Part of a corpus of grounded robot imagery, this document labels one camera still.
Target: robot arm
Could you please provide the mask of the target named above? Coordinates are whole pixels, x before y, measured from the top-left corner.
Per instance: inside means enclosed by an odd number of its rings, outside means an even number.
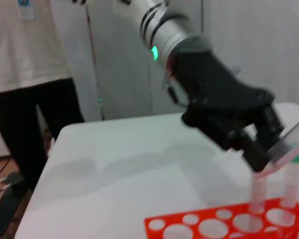
[[[272,160],[269,150],[284,129],[272,107],[273,94],[240,83],[213,55],[208,39],[193,33],[188,17],[168,2],[116,0],[114,8],[136,25],[154,60],[187,93],[183,122],[224,150],[243,150],[251,168],[261,172]],[[168,92],[177,101],[173,90]],[[245,131],[251,124],[256,138]]]

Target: white table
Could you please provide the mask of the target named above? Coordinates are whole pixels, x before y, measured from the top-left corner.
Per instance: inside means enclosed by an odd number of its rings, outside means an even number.
[[[278,104],[288,130],[299,106]],[[269,197],[282,192],[281,171]],[[62,130],[17,239],[145,239],[146,217],[247,202],[250,169],[180,114],[68,126]]]

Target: transparent plastic sheet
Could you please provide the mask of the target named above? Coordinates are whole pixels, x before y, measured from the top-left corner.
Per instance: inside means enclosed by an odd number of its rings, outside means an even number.
[[[297,123],[269,151],[272,159],[258,177],[278,171],[299,154],[299,123]]]

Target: floor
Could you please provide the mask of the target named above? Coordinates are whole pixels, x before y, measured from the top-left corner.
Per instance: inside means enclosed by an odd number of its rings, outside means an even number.
[[[2,167],[4,166],[4,164],[6,163],[7,160],[8,160],[8,158],[4,158],[4,159],[0,160],[0,170],[2,169]],[[17,170],[18,170],[18,166],[16,165],[16,163],[15,163],[14,160],[11,160],[9,162],[9,164],[6,166],[6,168],[0,174],[0,179],[3,178],[4,176],[8,175],[9,173],[17,171]],[[19,225],[20,219],[23,216],[23,213],[24,213],[24,211],[26,209],[26,206],[27,206],[27,203],[28,203],[29,199],[30,199],[30,196],[27,195],[27,198],[25,198],[23,200],[23,202],[21,203],[18,211],[16,212],[16,214],[14,216],[17,219],[17,222],[10,224],[9,229],[8,229],[6,235],[4,235],[2,237],[2,239],[12,239],[12,238],[14,238],[14,234],[15,234],[15,232],[17,230],[17,227]]]

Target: person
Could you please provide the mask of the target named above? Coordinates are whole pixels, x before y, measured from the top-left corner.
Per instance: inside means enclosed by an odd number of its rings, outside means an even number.
[[[0,133],[32,190],[47,160],[36,105],[55,139],[84,121],[50,0],[0,0]]]

